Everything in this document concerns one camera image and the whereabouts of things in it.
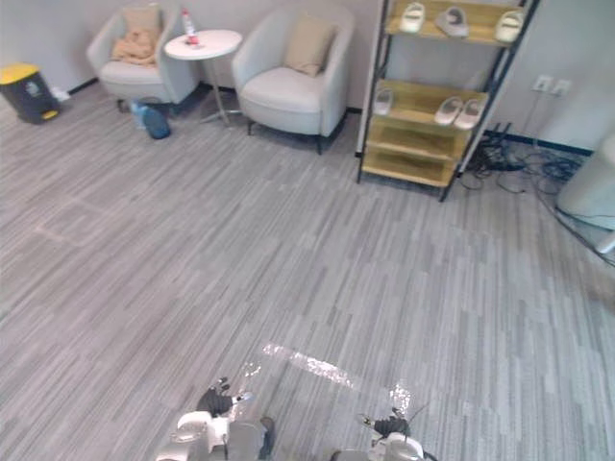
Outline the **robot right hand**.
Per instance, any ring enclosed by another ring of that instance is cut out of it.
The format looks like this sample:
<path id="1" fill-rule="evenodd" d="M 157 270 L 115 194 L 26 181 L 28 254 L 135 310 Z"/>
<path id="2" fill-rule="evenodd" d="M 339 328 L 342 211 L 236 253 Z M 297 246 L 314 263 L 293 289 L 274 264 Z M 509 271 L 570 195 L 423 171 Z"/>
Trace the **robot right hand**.
<path id="1" fill-rule="evenodd" d="M 400 408 L 392 407 L 392 414 L 385 419 L 375 420 L 366 414 L 358 414 L 358 421 L 381 437 L 388 437 L 392 433 L 400 433 L 404 436 L 410 435 L 409 421 L 405 418 Z"/>

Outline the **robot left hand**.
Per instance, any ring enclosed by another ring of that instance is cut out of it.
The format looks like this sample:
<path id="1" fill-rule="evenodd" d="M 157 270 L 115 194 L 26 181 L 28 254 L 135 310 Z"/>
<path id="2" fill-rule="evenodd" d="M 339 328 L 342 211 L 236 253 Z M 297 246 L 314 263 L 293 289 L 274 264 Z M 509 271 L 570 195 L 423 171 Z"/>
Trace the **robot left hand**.
<path id="1" fill-rule="evenodd" d="M 218 378 L 199 399 L 196 410 L 206 411 L 213 418 L 216 418 L 227 414 L 236 404 L 254 397 L 254 394 L 249 391 L 233 396 L 228 395 L 227 392 L 230 387 L 229 379 L 226 376 Z"/>

